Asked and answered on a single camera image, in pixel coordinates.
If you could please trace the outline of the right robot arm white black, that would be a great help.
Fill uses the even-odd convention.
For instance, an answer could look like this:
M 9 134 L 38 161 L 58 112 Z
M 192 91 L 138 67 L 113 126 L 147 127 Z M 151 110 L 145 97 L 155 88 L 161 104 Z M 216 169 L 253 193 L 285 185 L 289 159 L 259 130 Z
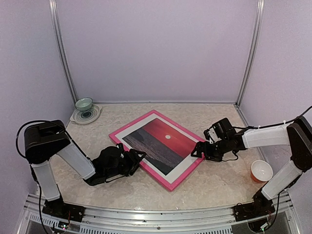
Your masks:
M 294 185 L 312 167 L 312 127 L 304 116 L 259 127 L 234 127 L 223 118 L 204 131 L 206 141 L 196 143 L 192 157 L 222 162 L 226 153 L 234 155 L 253 148 L 269 148 L 281 153 L 284 165 L 253 196 L 249 211 L 260 216 L 271 206 L 272 199 Z

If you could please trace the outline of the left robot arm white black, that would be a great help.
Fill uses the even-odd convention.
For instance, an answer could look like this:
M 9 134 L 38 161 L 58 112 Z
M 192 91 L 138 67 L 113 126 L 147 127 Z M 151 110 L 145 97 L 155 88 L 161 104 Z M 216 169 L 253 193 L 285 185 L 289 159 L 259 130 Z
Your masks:
M 68 205 L 61 201 L 61 192 L 55 181 L 51 159 L 59 156 L 88 185 L 97 186 L 116 179 L 132 176 L 146 153 L 136 149 L 125 150 L 122 143 L 103 149 L 90 159 L 66 131 L 61 120 L 33 120 L 24 124 L 25 153 L 34 179 L 41 188 L 49 209 L 62 217 Z

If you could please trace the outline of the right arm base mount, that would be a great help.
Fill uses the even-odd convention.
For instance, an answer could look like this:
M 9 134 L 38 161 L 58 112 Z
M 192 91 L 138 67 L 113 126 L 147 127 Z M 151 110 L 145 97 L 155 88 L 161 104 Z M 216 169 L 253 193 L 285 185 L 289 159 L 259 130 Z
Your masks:
M 245 204 L 237 204 L 233 207 L 236 222 L 269 215 L 275 212 L 272 199 L 267 199 L 262 190 L 258 190 L 253 196 L 253 201 Z

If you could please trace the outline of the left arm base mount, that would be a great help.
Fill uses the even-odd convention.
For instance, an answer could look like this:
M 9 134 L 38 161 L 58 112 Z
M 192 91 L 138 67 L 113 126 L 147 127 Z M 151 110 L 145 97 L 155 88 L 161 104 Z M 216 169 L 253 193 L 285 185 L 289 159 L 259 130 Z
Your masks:
M 82 222 L 85 209 L 80 205 L 65 203 L 60 197 L 53 201 L 45 200 L 42 212 L 68 221 Z

